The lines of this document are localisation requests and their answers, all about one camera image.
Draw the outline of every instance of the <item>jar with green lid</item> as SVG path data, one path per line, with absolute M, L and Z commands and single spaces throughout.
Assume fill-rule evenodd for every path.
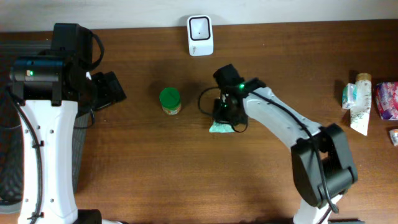
M 168 115 L 175 115 L 181 110 L 181 97 L 176 88 L 166 88 L 159 96 L 163 111 Z

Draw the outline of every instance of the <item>white wall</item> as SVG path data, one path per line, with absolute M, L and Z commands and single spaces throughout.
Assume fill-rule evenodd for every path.
M 214 25 L 398 18 L 398 0 L 0 0 L 0 32 L 184 26 L 207 14 Z

